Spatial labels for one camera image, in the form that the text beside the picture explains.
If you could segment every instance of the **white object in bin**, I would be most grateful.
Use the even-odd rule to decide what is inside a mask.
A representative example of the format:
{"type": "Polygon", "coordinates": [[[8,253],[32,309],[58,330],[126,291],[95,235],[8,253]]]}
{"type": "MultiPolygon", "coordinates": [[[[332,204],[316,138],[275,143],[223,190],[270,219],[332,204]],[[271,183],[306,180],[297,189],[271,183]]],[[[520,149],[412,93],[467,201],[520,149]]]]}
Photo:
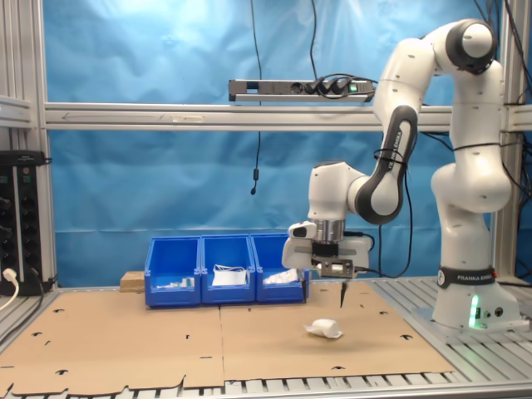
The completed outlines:
{"type": "Polygon", "coordinates": [[[194,287],[194,277],[185,277],[179,281],[172,282],[166,285],[158,285],[157,288],[177,288],[177,287],[194,287]]]}
{"type": "Polygon", "coordinates": [[[311,326],[304,326],[307,333],[318,335],[319,337],[325,338],[340,338],[342,332],[336,320],[331,320],[328,318],[319,318],[314,320],[311,326]]]}
{"type": "Polygon", "coordinates": [[[293,283],[294,281],[298,281],[298,271],[295,268],[291,268],[290,270],[287,270],[286,272],[277,273],[269,276],[268,278],[265,278],[263,280],[264,284],[286,284],[286,283],[293,283]]]}
{"type": "Polygon", "coordinates": [[[231,267],[216,264],[213,267],[213,286],[217,285],[245,285],[248,272],[241,266],[231,267]]]}

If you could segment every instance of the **blue plastic bin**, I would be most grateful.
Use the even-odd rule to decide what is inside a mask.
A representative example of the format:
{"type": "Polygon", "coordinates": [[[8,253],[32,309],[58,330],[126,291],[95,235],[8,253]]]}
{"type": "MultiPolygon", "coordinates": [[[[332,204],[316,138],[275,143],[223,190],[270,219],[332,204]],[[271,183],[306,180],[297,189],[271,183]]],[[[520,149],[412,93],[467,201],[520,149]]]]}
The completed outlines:
{"type": "MultiPolygon", "coordinates": [[[[264,284],[263,280],[273,274],[286,272],[282,264],[283,247],[287,234],[251,234],[251,245],[254,251],[255,268],[257,269],[257,301],[260,303],[303,302],[301,281],[284,284],[264,284]]],[[[310,273],[304,270],[309,294],[310,273]]]]}
{"type": "Polygon", "coordinates": [[[195,306],[201,303],[200,237],[153,238],[144,271],[146,305],[195,306]],[[194,287],[157,288],[193,278],[194,287]]]}
{"type": "Polygon", "coordinates": [[[201,238],[201,302],[249,303],[255,300],[255,264],[248,235],[209,235],[201,238]],[[241,266],[246,284],[213,286],[215,264],[241,266]]]}

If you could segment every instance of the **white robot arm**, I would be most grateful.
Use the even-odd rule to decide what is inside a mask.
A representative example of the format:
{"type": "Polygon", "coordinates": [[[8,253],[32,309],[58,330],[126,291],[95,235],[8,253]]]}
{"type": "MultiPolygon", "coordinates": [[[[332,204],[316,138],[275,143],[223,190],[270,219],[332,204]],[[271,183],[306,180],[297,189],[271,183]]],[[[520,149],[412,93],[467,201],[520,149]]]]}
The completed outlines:
{"type": "Polygon", "coordinates": [[[501,209],[511,191],[500,158],[503,81],[495,48],[490,28],[474,19],[398,44],[373,103],[384,132],[376,168],[367,176],[345,162],[314,167],[308,221],[289,229],[286,268],[312,267],[322,276],[353,278],[357,267],[368,267],[370,239],[344,234],[346,215],[379,225],[397,217],[417,114],[432,76],[447,74],[455,83],[450,138],[456,162],[440,168],[431,182],[442,232],[441,288],[433,318],[458,329],[522,324],[517,302],[495,281],[482,217],[501,209]]]}

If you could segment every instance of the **white power plug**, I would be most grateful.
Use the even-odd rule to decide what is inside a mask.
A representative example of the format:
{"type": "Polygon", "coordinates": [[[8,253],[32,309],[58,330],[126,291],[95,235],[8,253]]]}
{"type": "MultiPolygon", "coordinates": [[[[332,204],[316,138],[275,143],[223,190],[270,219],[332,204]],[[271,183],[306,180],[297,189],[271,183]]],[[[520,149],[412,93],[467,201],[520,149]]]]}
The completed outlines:
{"type": "Polygon", "coordinates": [[[13,285],[18,285],[17,272],[14,271],[12,268],[6,268],[3,271],[2,275],[7,281],[12,283],[13,285]]]}
{"type": "Polygon", "coordinates": [[[8,281],[10,282],[11,284],[13,284],[15,286],[15,293],[13,294],[13,296],[11,297],[11,299],[9,299],[6,303],[4,303],[1,307],[0,307],[0,311],[2,311],[3,309],[7,308],[14,300],[15,298],[17,297],[18,295],[18,281],[17,281],[17,272],[14,271],[12,268],[7,268],[3,271],[2,273],[2,276],[8,281]]]}

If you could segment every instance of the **white cloth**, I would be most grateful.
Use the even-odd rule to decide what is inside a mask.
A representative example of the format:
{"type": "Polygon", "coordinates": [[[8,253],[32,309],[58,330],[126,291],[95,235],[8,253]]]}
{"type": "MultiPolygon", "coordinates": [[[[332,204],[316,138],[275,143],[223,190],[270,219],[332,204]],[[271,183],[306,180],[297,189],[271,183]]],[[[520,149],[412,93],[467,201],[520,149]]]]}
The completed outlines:
{"type": "Polygon", "coordinates": [[[311,326],[304,326],[307,333],[318,335],[319,337],[325,338],[340,338],[342,332],[336,320],[330,320],[328,318],[319,318],[314,320],[311,326]]]}
{"type": "Polygon", "coordinates": [[[222,264],[216,264],[213,267],[214,280],[213,286],[221,285],[245,285],[248,272],[245,268],[237,266],[230,267],[222,264]]]}
{"type": "Polygon", "coordinates": [[[295,268],[291,268],[286,272],[273,274],[263,280],[264,284],[286,284],[298,281],[298,271],[295,268]]]}

